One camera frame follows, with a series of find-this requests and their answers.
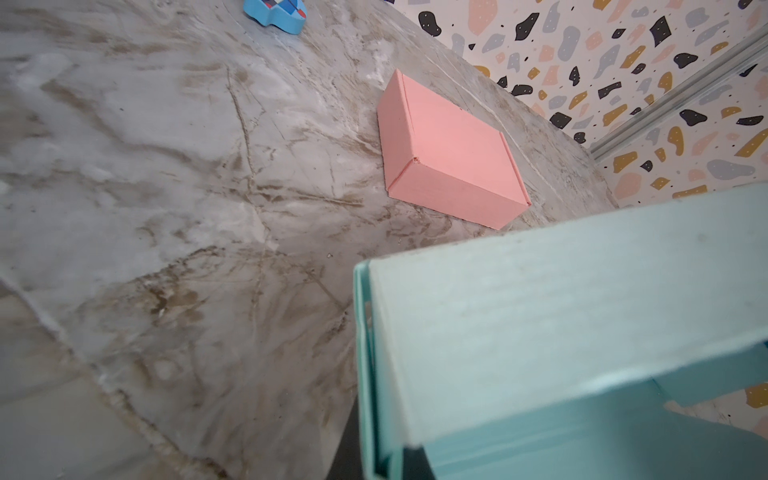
cardboard box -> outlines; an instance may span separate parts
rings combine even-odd
[[[400,70],[378,115],[390,197],[496,230],[531,206],[504,135]]]
[[[757,430],[679,411],[768,379],[767,204],[754,184],[359,264],[365,479],[766,478]]]

pink cardboard box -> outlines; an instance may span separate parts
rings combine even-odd
[[[496,230],[531,206],[504,135],[400,70],[378,114],[390,197]]]

terrazzo pattern wallpaper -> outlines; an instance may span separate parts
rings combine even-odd
[[[602,161],[620,207],[768,180],[768,53]]]
[[[665,408],[708,422],[754,432],[768,440],[768,383],[737,390],[690,407],[683,408],[675,402],[669,402]]]
[[[387,0],[588,147],[756,28],[766,0]]]

marble floor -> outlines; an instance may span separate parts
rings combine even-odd
[[[613,210],[572,139],[385,2],[0,5],[0,275],[211,478],[322,478],[356,394],[352,270],[497,234],[387,197],[395,68],[502,131],[533,207]]]
[[[0,478],[178,480],[175,469],[197,473],[182,455],[153,452],[125,413],[0,285]]]

blue toy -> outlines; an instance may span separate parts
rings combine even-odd
[[[298,35],[306,22],[306,8],[301,0],[245,0],[243,10],[265,27]]]

